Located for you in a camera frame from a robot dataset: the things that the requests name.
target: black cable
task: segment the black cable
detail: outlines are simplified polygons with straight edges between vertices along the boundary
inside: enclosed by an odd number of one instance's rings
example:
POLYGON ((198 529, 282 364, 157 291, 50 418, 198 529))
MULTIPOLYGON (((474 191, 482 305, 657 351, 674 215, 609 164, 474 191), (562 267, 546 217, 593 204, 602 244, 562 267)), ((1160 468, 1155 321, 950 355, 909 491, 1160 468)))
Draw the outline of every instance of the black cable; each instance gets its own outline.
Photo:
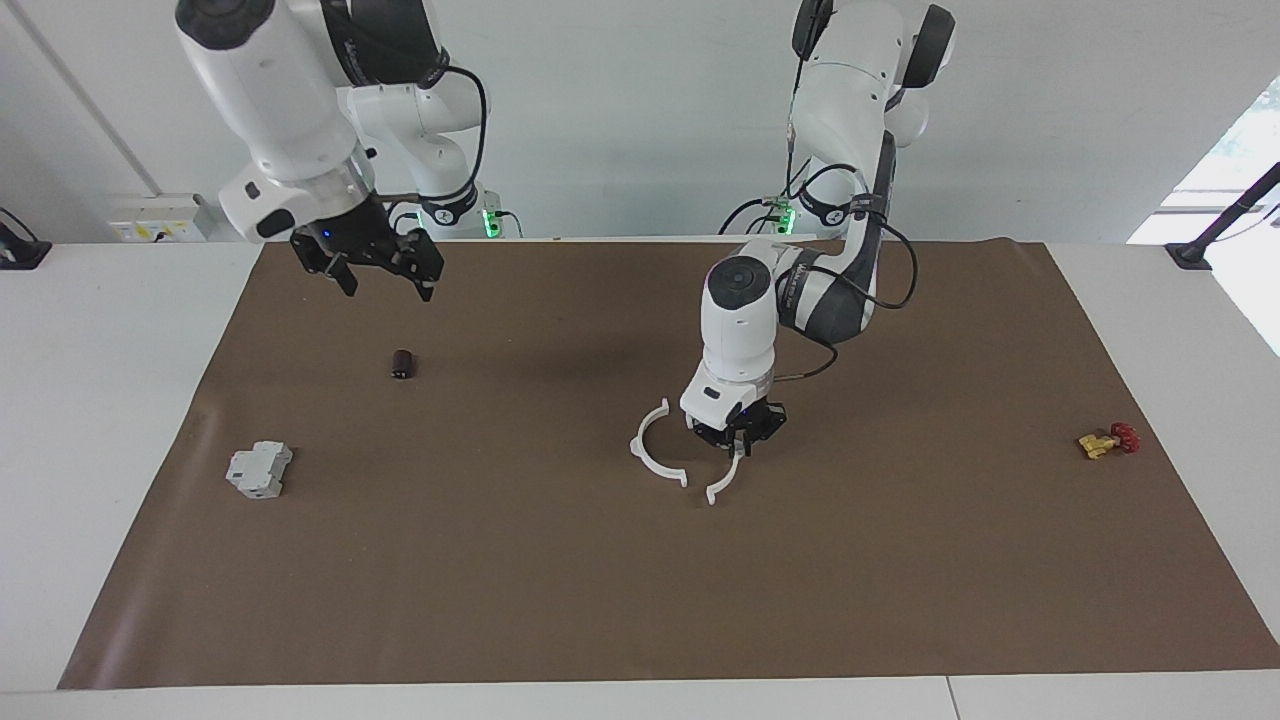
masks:
POLYGON ((18 215, 14 215, 13 213, 10 213, 9 210, 6 210, 4 208, 0 208, 0 213, 4 213, 10 219, 13 219, 13 222, 18 223, 18 227, 20 227, 27 234, 31 236, 31 241, 32 242, 40 242, 40 238, 36 237, 36 233, 31 232, 31 228, 27 227, 27 223, 22 222, 22 218, 19 218, 18 215))
POLYGON ((781 378, 773 378, 774 384, 776 383, 794 383, 796 380, 808 380, 809 378, 814 378, 814 377, 818 377, 818 375, 826 373, 827 370, 831 369, 832 365, 836 364, 837 360, 840 360, 840 351, 836 350, 835 345, 831 345, 828 342, 822 342, 820 340, 813 340, 813 338, 806 338, 806 340, 812 340, 814 343, 826 347, 831 352, 831 359, 828 359, 826 363, 823 363, 822 366, 818 368, 817 370, 809 370, 808 373, 800 373, 800 374, 796 374, 796 375, 782 375, 781 378))
MULTIPOLYGON (((321 3, 320 8, 324 12, 325 20, 342 24, 343 27, 351 29, 352 35, 362 37, 366 42, 371 42, 381 47, 383 50, 399 55, 402 59, 410 60, 415 64, 421 60, 421 58, 419 58, 417 55, 401 50, 399 47, 385 42, 383 38, 360 27, 348 15, 344 15, 338 10, 333 9, 328 3, 321 3)), ((484 82, 481 82, 480 77, 472 73, 471 70, 466 68, 460 68, 457 65, 445 65, 443 68, 443 72, 458 74, 470 79, 472 83, 475 83, 476 91, 480 94, 480 140, 476 143, 476 161, 475 165, 472 165, 471 168, 471 177, 467 178, 467 182, 462 187, 460 187, 456 192, 451 192, 448 195, 420 195, 419 202, 451 200, 470 190, 475 184, 476 178, 480 177, 480 165, 484 161, 485 140, 489 136, 489 94, 485 92, 484 82)))
POLYGON ((791 196, 791 186, 795 184, 797 179, 800 179, 800 176, 803 176, 804 172, 808 170, 809 165, 812 165, 812 164, 813 164, 813 158, 809 158, 808 160, 804 161, 803 165, 800 165, 800 169, 796 170, 796 174, 791 176, 791 179, 787 182, 787 188, 783 191, 783 193, 787 197, 791 196))
POLYGON ((782 218, 777 215, 764 215, 763 218, 756 218, 750 225, 746 225, 746 234, 758 234, 764 232, 764 227, 769 223, 776 223, 782 218))
POLYGON ((822 176, 824 176, 827 173, 833 173, 836 170, 847 170, 849 173, 851 173, 854 176, 854 179, 858 181, 858 183, 863 186, 863 190, 869 190, 867 187, 867 182, 863 179, 861 174, 859 174, 858 168, 855 168, 855 167, 847 164, 847 163, 836 163, 833 165, 827 165, 826 168, 823 168, 823 169, 818 170, 817 173, 814 173, 809 179, 804 181, 804 184, 800 186, 800 190, 797 190, 795 192, 795 195, 788 195, 787 199, 788 200, 795 200, 795 199, 800 197, 801 195, 804 195, 809 190, 809 186, 813 184, 818 178, 820 178, 822 176))
MULTIPOLYGON (((791 165, 795 163, 796 159, 796 138, 795 138, 795 131, 791 126, 791 118, 795 114, 796 109, 796 95, 800 92, 801 74, 804 74, 804 58, 800 58, 800 63, 796 64, 796 82, 795 85, 791 86, 791 108, 787 110, 787 176, 786 176, 787 187, 783 188, 782 191, 783 195, 786 195, 787 197, 791 197, 791 183, 794 183, 795 178, 800 177, 800 173, 804 172, 801 169, 799 173, 795 174, 795 177, 791 176, 791 165)), ((805 161, 805 167, 809 167, 808 160, 805 161)))
POLYGON ((739 215, 741 215, 742 213, 746 213, 748 210, 750 210, 751 208, 755 208, 756 205, 762 205, 763 206, 763 205, 767 205, 767 202, 764 201, 763 197, 756 197, 755 200, 748 200, 746 202, 739 205, 737 210, 733 210, 733 214, 731 214, 728 217, 728 219, 724 220, 724 224, 721 225, 721 232, 718 232, 716 234, 724 234, 726 232, 728 232, 728 227, 731 224, 733 224, 733 220, 736 220, 739 215))
POLYGON ((837 273, 835 270, 828 270, 827 268, 823 268, 820 265, 809 265, 809 272, 817 272, 818 274, 829 275, 829 277, 835 278, 836 282, 838 282, 838 283, 844 284, 845 287, 852 290, 859 296, 861 296, 863 299, 865 299, 868 302, 870 302, 872 305, 874 305, 877 307, 883 307, 884 310, 901 310, 901 309, 906 307, 911 302, 913 297, 915 297, 915 287, 916 287, 916 284, 919 283, 919 279, 920 279, 920 259, 919 259, 919 256, 916 256, 915 247, 911 243, 911 241, 905 234, 900 233, 896 228, 893 228, 892 225, 890 225, 884 220, 883 215, 881 215, 879 213, 872 213, 872 218, 873 218, 873 222, 876 222, 881 227, 881 229, 883 229, 884 232, 887 232, 887 233, 892 234, 893 237, 896 237, 899 240, 899 242, 902 243, 902 247, 906 249, 908 255, 911 256, 911 286, 906 291, 906 297, 904 297, 899 302, 886 302, 886 301, 876 297, 874 295, 872 295, 867 290, 863 290, 863 288, 858 287, 858 284, 854 283, 854 281, 849 279, 842 273, 837 273))
POLYGON ((520 232, 520 238, 525 238, 525 225, 520 222, 520 215, 512 213, 511 210, 498 210, 494 215, 498 218, 511 218, 516 220, 516 229, 520 232))
POLYGON ((470 79, 471 82, 475 83, 476 92, 480 94, 480 138, 476 141, 476 161, 474 165, 471 165, 471 177, 467 178, 467 182, 463 183, 462 187, 457 190, 457 192, 451 192, 448 195, 420 195, 419 196, 420 202, 451 200, 453 197, 457 197, 458 195, 462 195, 472 186, 475 186, 476 178, 480 177, 480 165, 484 163, 485 140, 488 140, 489 137, 489 94, 485 92, 484 82, 481 82, 480 77, 472 73, 471 70, 465 68, 458 68, 456 65, 449 65, 444 68, 444 72, 460 74, 470 79))
MULTIPOLYGON (((387 211, 387 214, 390 215, 401 205, 415 205, 415 204, 410 202, 408 200, 401 200, 398 202, 392 202, 392 206, 387 211)), ((417 217, 417 224, 419 224, 419 227, 421 227, 421 224, 422 224, 422 215, 420 215, 419 211, 415 210, 412 213, 404 213, 402 215, 398 215, 394 220, 392 220, 392 232, 399 233, 399 222, 403 220, 404 218, 413 218, 413 217, 417 217)))

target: power socket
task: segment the power socket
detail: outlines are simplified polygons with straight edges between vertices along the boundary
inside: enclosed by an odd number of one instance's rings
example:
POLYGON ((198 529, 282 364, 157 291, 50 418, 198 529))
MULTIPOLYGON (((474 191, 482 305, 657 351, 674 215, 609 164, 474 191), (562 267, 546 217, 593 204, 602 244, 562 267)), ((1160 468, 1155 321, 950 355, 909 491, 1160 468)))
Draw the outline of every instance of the power socket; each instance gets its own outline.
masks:
POLYGON ((133 199, 109 224, 122 242, 207 242, 218 219, 198 197, 178 195, 133 199))

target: small dark cylinder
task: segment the small dark cylinder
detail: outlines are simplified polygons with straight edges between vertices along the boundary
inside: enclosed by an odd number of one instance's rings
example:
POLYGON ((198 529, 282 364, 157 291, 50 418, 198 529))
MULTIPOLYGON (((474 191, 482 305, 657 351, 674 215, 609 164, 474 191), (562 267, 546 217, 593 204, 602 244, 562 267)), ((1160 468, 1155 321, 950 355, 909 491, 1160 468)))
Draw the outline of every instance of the small dark cylinder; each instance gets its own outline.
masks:
POLYGON ((392 377, 397 380, 407 380, 413 377, 413 354, 408 350, 397 350, 392 356, 392 377))

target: yellow valve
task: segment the yellow valve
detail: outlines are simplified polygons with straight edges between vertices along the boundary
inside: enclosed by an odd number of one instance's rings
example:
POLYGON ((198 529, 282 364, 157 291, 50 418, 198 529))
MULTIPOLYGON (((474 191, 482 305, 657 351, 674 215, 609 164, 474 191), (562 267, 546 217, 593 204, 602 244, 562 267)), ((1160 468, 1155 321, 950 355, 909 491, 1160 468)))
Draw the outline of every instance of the yellow valve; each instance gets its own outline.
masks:
POLYGON ((1098 460, 1107 452, 1120 447, 1116 438, 1110 436, 1084 436, 1079 442, 1080 447, 1084 448, 1084 454, 1089 456, 1089 460, 1098 460))

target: white table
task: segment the white table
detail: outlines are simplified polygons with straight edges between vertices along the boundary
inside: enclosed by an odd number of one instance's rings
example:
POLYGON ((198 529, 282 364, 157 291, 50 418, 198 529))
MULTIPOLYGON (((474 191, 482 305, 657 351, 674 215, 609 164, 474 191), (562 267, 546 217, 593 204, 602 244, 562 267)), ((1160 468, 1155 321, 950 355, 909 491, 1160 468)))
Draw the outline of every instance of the white table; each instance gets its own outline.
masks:
MULTIPOLYGON (((1276 633, 1280 357, 1160 249, 1051 250, 1276 633)), ((0 717, 1280 717, 1280 671, 50 692, 257 252, 61 246, 0 274, 0 717)))

